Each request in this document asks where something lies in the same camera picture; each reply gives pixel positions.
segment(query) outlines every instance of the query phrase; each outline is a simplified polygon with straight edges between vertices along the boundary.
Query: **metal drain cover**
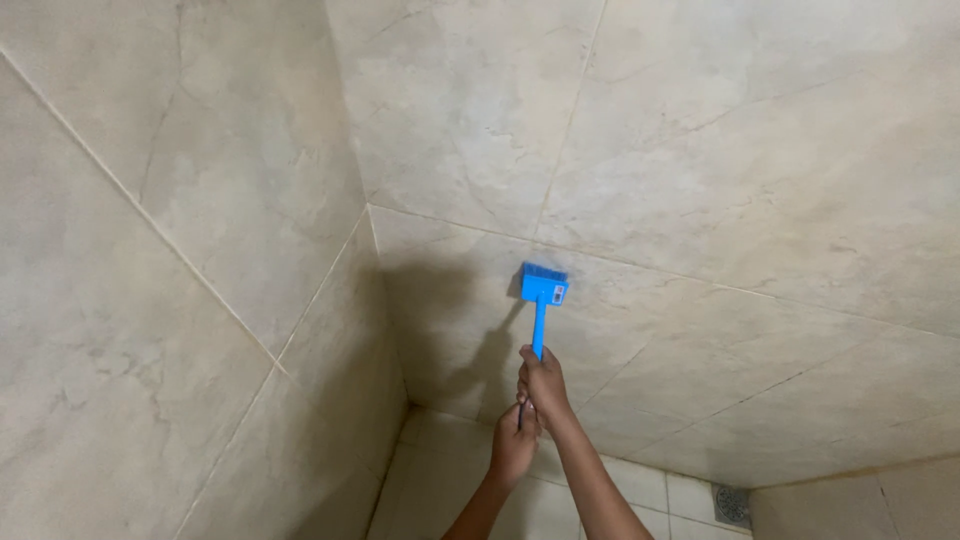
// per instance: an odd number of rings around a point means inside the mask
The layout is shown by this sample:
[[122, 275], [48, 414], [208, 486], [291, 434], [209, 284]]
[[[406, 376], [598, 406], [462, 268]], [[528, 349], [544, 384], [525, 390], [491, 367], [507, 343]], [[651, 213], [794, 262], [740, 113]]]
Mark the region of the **metal drain cover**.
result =
[[747, 506], [747, 491], [713, 484], [713, 513], [720, 523], [749, 529], [750, 507]]

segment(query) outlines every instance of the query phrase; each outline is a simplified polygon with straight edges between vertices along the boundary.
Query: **beige tile wall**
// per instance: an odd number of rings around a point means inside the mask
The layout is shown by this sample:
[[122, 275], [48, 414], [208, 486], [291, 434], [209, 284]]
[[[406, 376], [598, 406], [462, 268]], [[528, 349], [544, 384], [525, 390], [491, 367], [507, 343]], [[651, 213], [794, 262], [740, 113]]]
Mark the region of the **beige tile wall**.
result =
[[960, 538], [960, 458], [756, 491], [757, 540]]
[[[491, 428], [414, 407], [371, 523], [368, 540], [439, 540], [490, 463]], [[656, 540], [749, 540], [717, 524], [706, 482], [601, 455], [611, 479]], [[560, 456], [543, 437], [527, 478], [504, 505], [491, 540], [587, 540]]]
[[0, 184], [0, 538], [364, 537], [406, 393], [323, 3], [2, 3]]
[[609, 454], [763, 486], [960, 451], [955, 2], [328, 4], [413, 401], [513, 398], [531, 259]]

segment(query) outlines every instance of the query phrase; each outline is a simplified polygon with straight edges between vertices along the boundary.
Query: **brush handle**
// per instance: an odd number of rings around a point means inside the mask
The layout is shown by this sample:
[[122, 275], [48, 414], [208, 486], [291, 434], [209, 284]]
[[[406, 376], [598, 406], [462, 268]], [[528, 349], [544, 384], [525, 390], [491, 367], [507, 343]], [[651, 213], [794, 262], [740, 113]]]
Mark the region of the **brush handle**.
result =
[[[546, 295], [540, 294], [537, 297], [537, 318], [534, 319], [534, 342], [533, 349], [534, 354], [537, 355], [537, 358], [543, 362], [543, 319], [546, 318]], [[527, 406], [527, 402], [530, 401], [530, 397], [523, 400], [523, 405], [520, 406], [520, 417], [516, 420], [516, 426], [518, 428], [523, 427], [523, 409]]]
[[546, 295], [537, 297], [537, 318], [534, 319], [534, 354], [543, 361], [543, 320], [546, 319]]

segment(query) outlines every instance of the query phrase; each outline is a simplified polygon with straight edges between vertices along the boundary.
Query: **person's right hand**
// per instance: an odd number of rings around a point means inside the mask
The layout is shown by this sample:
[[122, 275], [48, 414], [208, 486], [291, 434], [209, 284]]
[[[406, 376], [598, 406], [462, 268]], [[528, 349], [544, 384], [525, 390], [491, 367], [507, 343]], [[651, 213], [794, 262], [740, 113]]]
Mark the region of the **person's right hand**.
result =
[[520, 356], [523, 365], [516, 382], [516, 400], [523, 403], [529, 399], [540, 423], [550, 430], [563, 418], [573, 415], [560, 362], [546, 347], [543, 347], [543, 362], [537, 359], [530, 345], [520, 348]]

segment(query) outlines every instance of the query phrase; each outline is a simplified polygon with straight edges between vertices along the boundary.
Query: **brush bristles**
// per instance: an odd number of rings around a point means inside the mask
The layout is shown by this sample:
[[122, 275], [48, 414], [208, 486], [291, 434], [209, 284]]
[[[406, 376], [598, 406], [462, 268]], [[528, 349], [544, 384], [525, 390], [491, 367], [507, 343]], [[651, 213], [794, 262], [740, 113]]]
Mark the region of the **brush bristles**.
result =
[[557, 270], [551, 270], [550, 268], [545, 268], [534, 264], [532, 262], [523, 263], [523, 275], [524, 276], [533, 276], [535, 278], [544, 278], [546, 280], [553, 280], [555, 282], [565, 282], [566, 281], [566, 272], [558, 272]]

